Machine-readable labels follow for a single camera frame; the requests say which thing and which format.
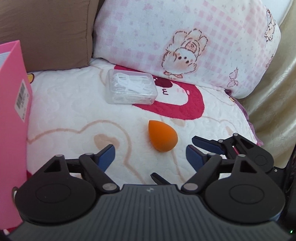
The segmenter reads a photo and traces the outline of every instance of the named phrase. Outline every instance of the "purple fabric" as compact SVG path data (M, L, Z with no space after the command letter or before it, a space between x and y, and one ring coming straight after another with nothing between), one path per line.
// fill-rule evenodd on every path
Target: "purple fabric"
M237 106L241 109L241 111L243 112L247 122L249 123L249 126L253 132L253 135L255 136L256 140L257 140L257 145L258 146L263 146L263 142L257 137L256 133L255 133L255 129L254 129L254 126L251 122L249 122L249 115L246 111L246 109L237 101L237 99L235 99L234 97L231 96L231 90L225 90L225 93L227 95L229 95L233 100L234 102L237 104Z

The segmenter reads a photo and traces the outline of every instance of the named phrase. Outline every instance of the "brown cushion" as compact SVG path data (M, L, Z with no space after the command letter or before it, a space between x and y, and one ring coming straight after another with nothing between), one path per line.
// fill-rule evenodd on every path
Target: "brown cushion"
M99 0L1 0L0 44L20 40L28 72L89 65Z

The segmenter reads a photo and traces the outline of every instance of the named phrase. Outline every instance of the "screw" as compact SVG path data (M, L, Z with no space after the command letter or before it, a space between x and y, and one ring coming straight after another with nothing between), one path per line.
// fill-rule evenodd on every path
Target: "screw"
M117 188L117 185L114 184L114 183L105 183L102 188L105 190L105 191L114 191L116 190Z
M195 183L186 183L183 185L183 187L187 190L187 191L195 191L198 189L198 185Z

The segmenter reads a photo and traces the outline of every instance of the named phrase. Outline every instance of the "pink checkered pillowcase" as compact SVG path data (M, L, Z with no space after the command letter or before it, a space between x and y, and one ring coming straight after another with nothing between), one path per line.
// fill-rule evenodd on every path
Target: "pink checkered pillowcase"
M94 25L94 57L243 98L280 37L260 0L105 0Z

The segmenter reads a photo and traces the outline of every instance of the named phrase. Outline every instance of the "white blanket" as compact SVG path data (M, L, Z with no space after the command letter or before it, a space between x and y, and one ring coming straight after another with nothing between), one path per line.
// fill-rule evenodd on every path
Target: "white blanket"
M104 84L111 68L113 64L94 59L83 69L35 73L28 131L30 173L56 154L78 158L112 143L116 158L106 173L118 185L153 184L152 172L182 185L195 173L185 156L193 136L218 140L237 132L256 143L242 111L224 91L157 78L159 96L152 106L108 104ZM176 130L178 143L172 151L160 153L152 147L149 120Z

